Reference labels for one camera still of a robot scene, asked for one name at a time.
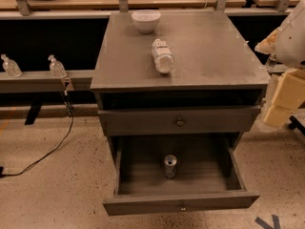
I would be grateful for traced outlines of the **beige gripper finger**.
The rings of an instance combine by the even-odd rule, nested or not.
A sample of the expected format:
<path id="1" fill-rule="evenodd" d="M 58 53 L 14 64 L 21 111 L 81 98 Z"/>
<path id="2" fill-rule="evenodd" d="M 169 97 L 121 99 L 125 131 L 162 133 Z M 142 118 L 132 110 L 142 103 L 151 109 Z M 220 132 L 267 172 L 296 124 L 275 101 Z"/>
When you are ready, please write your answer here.
<path id="1" fill-rule="evenodd" d="M 254 50 L 263 54 L 275 54 L 275 45 L 279 35 L 279 28 L 273 30 L 265 39 L 259 42 Z"/>
<path id="2" fill-rule="evenodd" d="M 263 123 L 274 128 L 283 126 L 304 102 L 305 71 L 287 70 L 275 79 Z"/>

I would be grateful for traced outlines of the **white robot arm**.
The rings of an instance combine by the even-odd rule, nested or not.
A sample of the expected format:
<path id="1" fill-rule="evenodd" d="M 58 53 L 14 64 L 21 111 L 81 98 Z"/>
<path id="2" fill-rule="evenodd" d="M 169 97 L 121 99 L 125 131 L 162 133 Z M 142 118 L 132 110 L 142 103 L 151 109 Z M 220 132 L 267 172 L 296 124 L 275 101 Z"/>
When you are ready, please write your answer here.
<path id="1" fill-rule="evenodd" d="M 305 0 L 301 0 L 254 50 L 273 55 L 277 62 L 288 67 L 277 79 L 263 117 L 264 124 L 281 127 L 305 101 Z"/>

